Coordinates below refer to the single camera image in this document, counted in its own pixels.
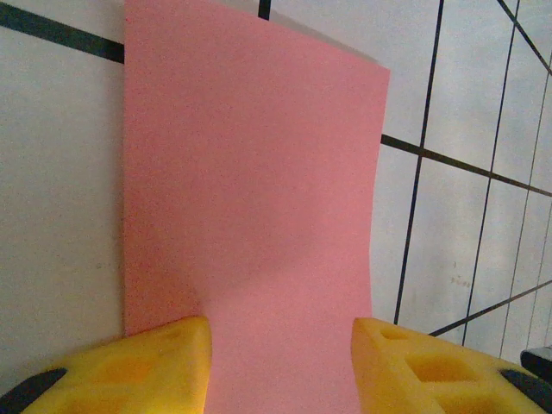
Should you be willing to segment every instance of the pink paper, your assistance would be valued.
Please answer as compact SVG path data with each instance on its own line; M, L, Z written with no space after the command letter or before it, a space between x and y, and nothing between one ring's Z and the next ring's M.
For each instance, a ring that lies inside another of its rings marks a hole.
M360 412L388 71L213 3L126 8L127 333L205 314L207 413Z

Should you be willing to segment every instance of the white tiled wall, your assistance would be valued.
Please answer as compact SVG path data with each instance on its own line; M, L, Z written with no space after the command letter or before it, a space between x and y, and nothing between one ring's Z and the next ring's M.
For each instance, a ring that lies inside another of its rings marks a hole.
M254 0L220 0L255 14ZM123 0L7 0L123 42ZM506 5L515 12L517 1ZM392 70L384 133L418 145L438 0L273 0L272 20L303 27ZM552 6L521 0L519 21L548 60ZM488 169L511 21L495 0L446 0L428 149ZM118 263L122 66L0 28L0 393L58 354L121 334ZM519 34L511 51L495 172L552 191L552 88ZM373 314L392 321L417 156L382 146L371 247ZM440 329L552 280L552 198L423 160L399 323ZM469 322L466 346L518 361L552 341L552 285ZM462 343L464 325L441 335Z

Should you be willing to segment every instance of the yellow foam pad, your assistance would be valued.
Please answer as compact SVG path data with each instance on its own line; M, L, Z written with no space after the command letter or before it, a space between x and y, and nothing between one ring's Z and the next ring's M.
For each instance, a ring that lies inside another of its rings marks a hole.
M520 366L372 318L354 321L354 376L365 413L541 414L500 375Z
M198 414L211 358L207 319L190 317L59 361L67 373L24 414Z

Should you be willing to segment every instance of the pink foam sheet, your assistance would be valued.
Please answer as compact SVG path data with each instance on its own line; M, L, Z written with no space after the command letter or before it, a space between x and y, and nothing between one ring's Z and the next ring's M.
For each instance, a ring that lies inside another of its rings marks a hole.
M127 333L206 315L207 413L359 412L388 71L214 3L126 18Z

